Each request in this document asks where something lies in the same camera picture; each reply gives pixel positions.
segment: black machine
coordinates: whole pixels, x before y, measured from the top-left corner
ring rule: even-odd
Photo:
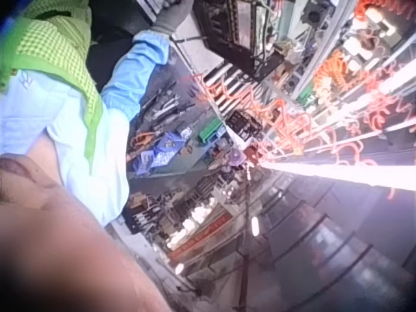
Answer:
[[[249,114],[244,114],[238,110],[234,110],[233,114],[227,119],[226,124],[230,127],[243,141],[247,141],[250,137],[258,135],[263,127],[261,124]]]
[[[263,80],[284,61],[273,46],[274,17],[257,1],[195,0],[194,13],[207,47],[252,79]]]

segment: electrical component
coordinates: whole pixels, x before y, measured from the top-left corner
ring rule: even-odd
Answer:
[[[194,13],[207,47],[252,79],[262,81],[284,61],[273,49],[272,13],[257,2],[195,1]]]
[[[243,141],[247,141],[250,137],[258,135],[263,127],[252,116],[235,110],[227,119],[226,124],[230,127]]]
[[[384,19],[383,15],[376,8],[369,8],[365,11],[365,15],[376,24]]]
[[[344,48],[353,56],[356,56],[362,49],[361,43],[355,37],[350,37],[344,43]]]
[[[300,20],[313,28],[318,28],[324,22],[330,7],[331,5],[326,1],[319,1],[317,4],[308,1]]]

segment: fluorescent light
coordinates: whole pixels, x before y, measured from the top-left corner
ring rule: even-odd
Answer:
[[[372,52],[366,49],[361,49],[361,51],[359,52],[359,54],[361,54],[361,56],[365,59],[365,60],[369,60],[372,58]]]
[[[371,68],[375,67],[380,59],[378,57],[372,59],[365,67],[364,70],[369,71]]]
[[[392,187],[402,190],[416,190],[416,166],[341,166],[336,164],[296,164],[280,162],[264,162],[262,167],[303,176],[318,176]]]
[[[360,64],[358,64],[358,62],[357,62],[356,60],[351,60],[351,61],[348,63],[348,68],[349,68],[352,72],[356,72],[356,71],[358,71],[358,70],[360,70],[360,69],[361,69],[361,65],[360,65]]]
[[[388,94],[400,86],[407,83],[416,76],[416,59],[407,63],[403,68],[399,69],[392,77],[383,81],[379,90],[384,94]]]
[[[175,274],[176,275],[180,275],[180,273],[182,273],[183,269],[185,268],[185,266],[183,265],[183,263],[178,264],[175,267]]]
[[[382,14],[375,8],[369,8],[365,11],[365,15],[375,23],[379,23],[384,19]]]
[[[355,37],[350,37],[344,42],[344,48],[353,56],[357,55],[361,51],[361,43]]]
[[[252,233],[254,237],[260,233],[259,219],[256,216],[252,218]]]

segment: electrical panel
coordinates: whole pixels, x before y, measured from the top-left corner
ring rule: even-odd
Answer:
[[[273,46],[275,17],[257,1],[196,0],[194,13],[207,47],[252,79],[263,80],[284,61]]]

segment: metal pole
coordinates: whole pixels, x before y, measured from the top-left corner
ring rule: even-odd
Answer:
[[[248,291],[248,265],[250,264],[250,240],[248,239],[248,231],[250,223],[250,181],[246,178],[246,212],[244,215],[244,236],[243,236],[243,250],[244,255],[242,257],[242,272],[241,272],[241,285],[240,285],[240,298],[238,310],[240,312],[246,312],[247,307],[247,291]]]

